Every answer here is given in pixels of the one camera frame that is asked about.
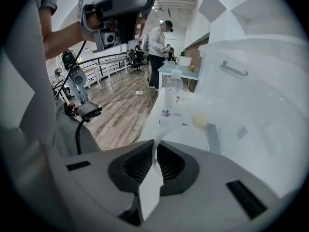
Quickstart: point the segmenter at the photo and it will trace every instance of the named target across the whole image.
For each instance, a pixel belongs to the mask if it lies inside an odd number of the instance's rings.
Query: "railing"
[[[125,69],[125,61],[126,61],[126,66],[130,67],[131,66],[131,61],[129,60],[129,58],[127,58],[126,53],[118,53],[118,54],[112,54],[112,55],[107,55],[107,56],[102,56],[102,57],[98,57],[98,58],[92,58],[83,62],[78,63],[78,65],[81,66],[82,69],[88,68],[90,66],[94,66],[96,64],[102,64],[104,65],[105,62],[113,60],[113,59],[117,59],[117,58],[125,58],[125,59],[121,59],[118,62],[114,62],[114,63],[107,63],[107,67],[109,68],[109,74],[113,74],[117,71],[121,71]],[[97,70],[98,70],[98,74],[100,79],[104,78],[107,76],[107,71],[106,68],[103,68],[102,66],[96,66]],[[96,82],[96,76],[94,71],[93,72],[88,72],[86,74],[86,77],[88,79],[89,84],[93,84],[94,82]],[[50,80],[56,80],[56,75],[53,75],[50,77]]]

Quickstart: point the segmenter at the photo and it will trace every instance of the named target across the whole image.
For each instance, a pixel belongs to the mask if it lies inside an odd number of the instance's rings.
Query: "handheld device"
[[[97,45],[93,53],[134,40],[139,17],[145,20],[155,0],[79,0],[78,19],[85,33],[92,33]],[[99,29],[91,29],[87,18],[96,13]]]

